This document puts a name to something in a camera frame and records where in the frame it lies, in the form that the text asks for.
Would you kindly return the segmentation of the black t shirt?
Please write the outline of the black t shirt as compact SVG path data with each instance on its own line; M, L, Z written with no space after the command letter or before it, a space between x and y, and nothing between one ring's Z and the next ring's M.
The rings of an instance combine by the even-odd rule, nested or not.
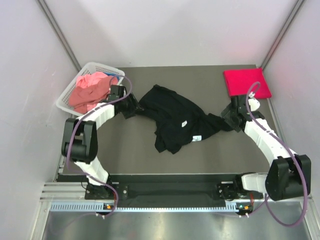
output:
M183 146L210 138L220 131L233 129L212 113L206 114L198 105L173 90L154 85L139 101L140 115L156 123L155 148L161 153L176 154Z

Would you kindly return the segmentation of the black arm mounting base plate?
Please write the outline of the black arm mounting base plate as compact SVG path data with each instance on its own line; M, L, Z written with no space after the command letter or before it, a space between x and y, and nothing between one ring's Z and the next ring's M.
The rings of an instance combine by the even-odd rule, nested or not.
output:
M232 182L232 173L113 174L119 207L221 207L232 191L220 193L218 185Z

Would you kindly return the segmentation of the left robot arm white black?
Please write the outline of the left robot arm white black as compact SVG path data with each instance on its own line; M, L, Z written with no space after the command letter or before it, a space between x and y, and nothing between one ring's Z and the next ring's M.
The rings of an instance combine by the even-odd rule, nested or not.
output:
M142 107L133 93L126 95L125 98L111 95L88 113L66 120L61 153L68 162L74 162L86 176L85 198L87 200L106 200L117 197L110 174L98 159L98 129L119 113L125 119L129 119L140 110Z

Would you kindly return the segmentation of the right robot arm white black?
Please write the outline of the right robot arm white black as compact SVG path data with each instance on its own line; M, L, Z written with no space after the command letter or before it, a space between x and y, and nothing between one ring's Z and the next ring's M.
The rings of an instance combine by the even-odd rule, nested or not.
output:
M267 194L273 201L281 201L309 195L311 192L311 160L307 155L298 155L286 149L277 140L277 135L259 111L251 119L245 106L229 104L222 112L222 118L237 132L243 131L261 150L269 163L264 173L242 173L235 177L233 192L245 198L256 191Z

